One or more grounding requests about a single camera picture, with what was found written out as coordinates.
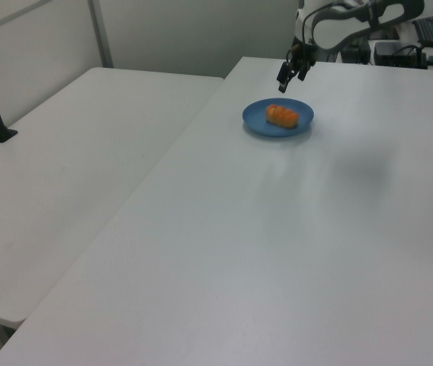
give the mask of white wall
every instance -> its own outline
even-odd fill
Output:
[[[0,113],[7,126],[101,66],[88,0],[52,0],[0,27]]]
[[[242,56],[283,59],[293,41],[299,3],[94,1],[115,67],[219,77],[226,77]]]

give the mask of table surface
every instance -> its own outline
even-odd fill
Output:
[[[242,127],[243,59],[0,366],[433,364],[433,72],[317,63],[309,133]]]
[[[92,69],[0,144],[0,323],[18,327],[222,79]]]

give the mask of black cable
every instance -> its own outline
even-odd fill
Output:
[[[407,50],[408,48],[411,48],[411,49],[414,49],[417,51],[423,50],[421,47],[415,46],[414,44],[410,44],[409,46],[404,46],[404,47],[401,47],[399,50],[394,51],[393,53],[390,54],[390,57],[396,55],[397,53],[399,53],[401,51]]]

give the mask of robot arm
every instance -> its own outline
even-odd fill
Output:
[[[304,80],[318,49],[337,53],[353,39],[383,27],[433,16],[433,0],[305,0],[298,10],[293,45],[277,80],[285,92],[294,77]]]

